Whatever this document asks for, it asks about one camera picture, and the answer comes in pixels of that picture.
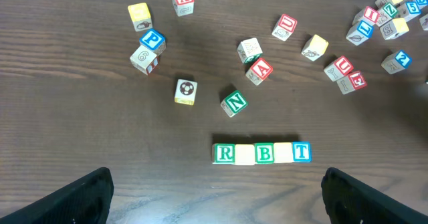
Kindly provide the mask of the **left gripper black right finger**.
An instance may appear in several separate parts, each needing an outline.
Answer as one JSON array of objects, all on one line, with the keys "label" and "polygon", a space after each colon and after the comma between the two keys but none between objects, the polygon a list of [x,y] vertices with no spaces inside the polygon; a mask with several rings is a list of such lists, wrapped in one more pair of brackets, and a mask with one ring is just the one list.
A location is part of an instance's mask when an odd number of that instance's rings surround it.
[{"label": "left gripper black right finger", "polygon": [[331,223],[427,223],[426,215],[334,167],[327,169],[321,187],[322,199]]}]

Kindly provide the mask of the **black left gripper left finger plate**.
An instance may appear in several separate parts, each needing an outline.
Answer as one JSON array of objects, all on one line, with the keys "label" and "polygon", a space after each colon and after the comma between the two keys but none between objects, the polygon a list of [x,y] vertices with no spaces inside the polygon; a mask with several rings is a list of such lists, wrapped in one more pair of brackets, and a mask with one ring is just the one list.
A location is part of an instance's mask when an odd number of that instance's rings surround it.
[{"label": "black left gripper left finger plate", "polygon": [[50,195],[1,218],[4,224],[105,224],[114,194],[110,169],[98,168]]}]

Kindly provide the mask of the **blue T block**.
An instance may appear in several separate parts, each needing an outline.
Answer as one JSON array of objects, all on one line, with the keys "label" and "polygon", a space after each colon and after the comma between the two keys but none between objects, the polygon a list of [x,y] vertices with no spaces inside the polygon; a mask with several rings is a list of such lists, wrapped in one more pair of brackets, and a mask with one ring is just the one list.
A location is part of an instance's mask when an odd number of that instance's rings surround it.
[{"label": "blue T block", "polygon": [[309,142],[292,143],[294,162],[312,162],[312,150]]}]

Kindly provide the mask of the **green B block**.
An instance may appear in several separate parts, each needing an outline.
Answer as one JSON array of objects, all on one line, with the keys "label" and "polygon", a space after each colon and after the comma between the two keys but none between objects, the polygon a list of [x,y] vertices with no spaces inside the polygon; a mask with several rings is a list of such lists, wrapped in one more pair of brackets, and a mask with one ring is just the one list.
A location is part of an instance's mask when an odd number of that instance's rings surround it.
[{"label": "green B block", "polygon": [[273,164],[274,144],[273,143],[255,143],[255,163],[256,164]]}]

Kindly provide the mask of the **yellow block with O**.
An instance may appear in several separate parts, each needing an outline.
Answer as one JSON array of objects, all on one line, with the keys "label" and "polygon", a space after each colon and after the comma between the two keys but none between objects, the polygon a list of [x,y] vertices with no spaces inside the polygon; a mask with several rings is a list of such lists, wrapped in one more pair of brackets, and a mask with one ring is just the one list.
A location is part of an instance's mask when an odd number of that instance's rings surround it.
[{"label": "yellow block with O", "polygon": [[253,144],[235,145],[235,165],[245,166],[255,164],[255,146]]}]

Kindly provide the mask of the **green R block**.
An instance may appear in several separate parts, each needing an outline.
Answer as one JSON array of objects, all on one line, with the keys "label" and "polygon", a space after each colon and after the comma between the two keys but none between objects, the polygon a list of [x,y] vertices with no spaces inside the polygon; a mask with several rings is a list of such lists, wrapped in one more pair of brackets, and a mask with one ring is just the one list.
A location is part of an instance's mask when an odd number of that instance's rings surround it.
[{"label": "green R block", "polygon": [[235,164],[235,144],[215,143],[211,154],[213,164]]}]

